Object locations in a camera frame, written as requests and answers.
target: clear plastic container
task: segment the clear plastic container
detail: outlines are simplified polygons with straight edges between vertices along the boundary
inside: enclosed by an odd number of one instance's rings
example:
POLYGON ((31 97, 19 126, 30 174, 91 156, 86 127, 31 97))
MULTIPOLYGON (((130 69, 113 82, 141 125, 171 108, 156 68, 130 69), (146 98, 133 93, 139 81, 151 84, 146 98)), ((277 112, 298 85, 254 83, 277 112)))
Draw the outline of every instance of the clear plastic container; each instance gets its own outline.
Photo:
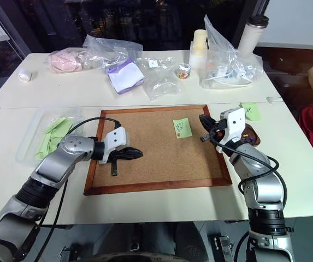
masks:
MULTIPOLYGON (((81 108, 78 106, 44 106, 36 111, 16 153, 19 163, 37 166, 41 162, 36 159, 36 152, 44 139, 44 131, 61 117, 72 120, 73 126, 83 120, 81 108)), ((82 129, 82 126, 77 128, 73 134, 82 134, 82 129)))

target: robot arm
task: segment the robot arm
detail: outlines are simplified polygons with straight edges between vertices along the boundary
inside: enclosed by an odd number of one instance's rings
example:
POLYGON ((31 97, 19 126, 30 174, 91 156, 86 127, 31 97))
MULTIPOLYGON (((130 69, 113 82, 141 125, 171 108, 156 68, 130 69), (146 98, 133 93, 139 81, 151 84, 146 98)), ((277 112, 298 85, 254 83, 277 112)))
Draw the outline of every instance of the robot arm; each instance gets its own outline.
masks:
POLYGON ((200 115, 200 121, 219 152, 230 157, 229 161, 243 181, 243 194, 249 212, 249 240, 254 248, 246 252, 248 261, 294 261, 290 233, 285 226, 283 214, 287 192, 283 180, 269 171, 269 158, 252 145, 241 141, 245 129, 243 108, 231 109, 221 114, 216 122, 207 115, 200 115), (249 155, 261 161, 247 158, 249 155), (268 173, 259 179, 255 176, 268 173))
POLYGON ((58 148, 38 165, 31 176, 0 212, 0 262, 20 261, 31 249, 40 227, 36 221, 46 213, 49 203, 66 182, 79 161, 141 157, 141 151, 127 147, 128 133, 118 127, 104 142, 96 138, 66 135, 58 148))

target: cork board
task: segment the cork board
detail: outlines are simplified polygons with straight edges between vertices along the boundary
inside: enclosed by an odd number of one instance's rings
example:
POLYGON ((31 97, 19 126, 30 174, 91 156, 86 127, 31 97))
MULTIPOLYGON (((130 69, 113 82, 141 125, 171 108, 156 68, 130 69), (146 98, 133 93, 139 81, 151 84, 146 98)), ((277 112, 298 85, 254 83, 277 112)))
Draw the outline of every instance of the cork board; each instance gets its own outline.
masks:
MULTIPOLYGON (((85 195, 135 192, 188 187, 226 186, 232 184, 222 154, 210 141, 201 142, 206 134, 199 115, 207 106, 175 106, 126 110, 104 110, 102 117, 119 120, 129 132, 131 147, 143 152, 134 160, 118 160, 117 176, 111 164, 99 165, 92 160, 88 170, 85 195), (189 138, 177 139, 173 120, 188 118, 192 130, 189 138)), ((111 121, 100 120, 100 140, 114 129, 111 121)))

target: plastic bag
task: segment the plastic bag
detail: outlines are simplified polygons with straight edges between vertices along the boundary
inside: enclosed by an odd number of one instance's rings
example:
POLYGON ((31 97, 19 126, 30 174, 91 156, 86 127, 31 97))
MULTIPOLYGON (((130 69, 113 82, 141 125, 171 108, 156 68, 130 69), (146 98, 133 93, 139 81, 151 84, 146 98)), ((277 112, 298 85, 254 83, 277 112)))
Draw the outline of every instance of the plastic bag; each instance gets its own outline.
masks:
POLYGON ((69 73, 90 69, 90 55, 86 48, 69 47, 48 55, 47 64, 54 73, 69 73))
POLYGON ((182 90, 182 83, 175 75, 173 57, 138 58, 137 65, 145 75, 143 88, 151 101, 164 94, 177 94, 182 90))
POLYGON ((212 26, 205 15, 208 37, 208 57, 201 86, 207 89, 245 87, 263 75, 262 58, 252 55, 240 58, 240 53, 212 26))
POLYGON ((90 54, 90 64, 94 68, 118 66, 131 58, 136 61, 141 57, 143 46, 130 41, 96 38, 87 35, 82 45, 90 54))

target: wooden frame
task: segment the wooden frame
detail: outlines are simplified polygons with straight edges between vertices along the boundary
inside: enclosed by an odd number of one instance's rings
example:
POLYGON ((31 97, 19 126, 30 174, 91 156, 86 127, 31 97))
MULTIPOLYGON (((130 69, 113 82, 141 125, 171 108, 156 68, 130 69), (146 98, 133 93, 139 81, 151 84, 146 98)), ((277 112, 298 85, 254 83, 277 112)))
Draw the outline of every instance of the wooden frame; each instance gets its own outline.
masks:
MULTIPOLYGON (((120 113, 138 113, 138 112, 155 112, 155 111, 175 111, 175 110, 188 110, 188 109, 203 109, 204 114, 210 115, 206 105, 190 105, 190 106, 172 106, 164 108, 140 108, 140 109, 117 109, 117 110, 102 110, 101 117, 107 117, 108 114, 120 113)), ((100 140, 104 128, 103 120, 100 120, 97 137, 100 140)), ((122 184, 116 186, 102 186, 95 187, 93 180, 96 172, 98 161, 91 160, 88 169, 87 180, 84 189, 84 195, 97 195, 97 194, 111 194, 111 193, 125 193, 146 190, 159 190, 159 189, 175 189, 175 188, 191 188, 191 187, 210 187, 210 186, 228 186, 232 184, 227 165, 222 154, 217 153, 218 163, 221 168, 221 178, 208 178, 208 179, 195 179, 195 180, 182 180, 182 181, 165 181, 165 182, 151 182, 151 183, 137 183, 137 184, 122 184)))

